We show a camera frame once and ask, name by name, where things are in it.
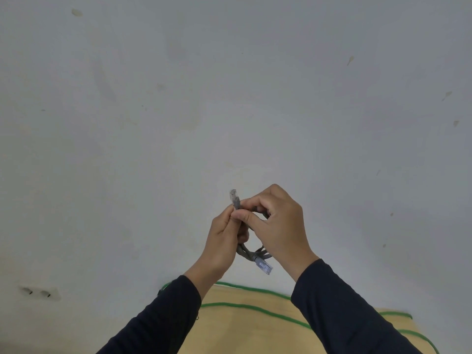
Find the person's left forearm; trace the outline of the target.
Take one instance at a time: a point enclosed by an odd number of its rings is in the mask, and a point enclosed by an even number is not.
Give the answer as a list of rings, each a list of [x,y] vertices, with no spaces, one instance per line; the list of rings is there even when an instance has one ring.
[[[177,354],[202,305],[204,294],[197,285],[210,288],[224,273],[223,268],[198,260],[96,354]]]

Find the person's left hand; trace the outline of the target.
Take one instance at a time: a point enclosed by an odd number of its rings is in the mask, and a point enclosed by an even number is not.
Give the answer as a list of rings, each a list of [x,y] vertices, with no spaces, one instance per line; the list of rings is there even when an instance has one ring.
[[[232,265],[239,244],[249,240],[249,228],[241,222],[238,236],[221,235],[221,215],[211,223],[201,260],[215,277],[221,279]]]

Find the white wall socket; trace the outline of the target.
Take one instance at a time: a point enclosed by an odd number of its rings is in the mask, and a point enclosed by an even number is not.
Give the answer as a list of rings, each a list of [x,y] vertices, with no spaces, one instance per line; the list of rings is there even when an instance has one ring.
[[[61,300],[61,295],[55,287],[43,288],[32,285],[19,285],[18,290],[26,298],[54,302]]]

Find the person's right forearm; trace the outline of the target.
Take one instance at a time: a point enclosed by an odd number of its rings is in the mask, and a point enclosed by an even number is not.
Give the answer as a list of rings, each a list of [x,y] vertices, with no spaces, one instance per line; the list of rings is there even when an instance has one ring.
[[[299,276],[291,302],[327,354],[422,354],[322,260]]]

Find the person's right hand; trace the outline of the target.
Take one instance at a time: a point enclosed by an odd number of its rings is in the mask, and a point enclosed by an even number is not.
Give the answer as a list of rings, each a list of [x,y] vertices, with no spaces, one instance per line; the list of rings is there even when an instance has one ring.
[[[267,222],[267,229],[257,237],[297,282],[301,274],[319,259],[310,248],[301,205],[277,184],[240,203],[241,208],[236,210],[248,210]]]

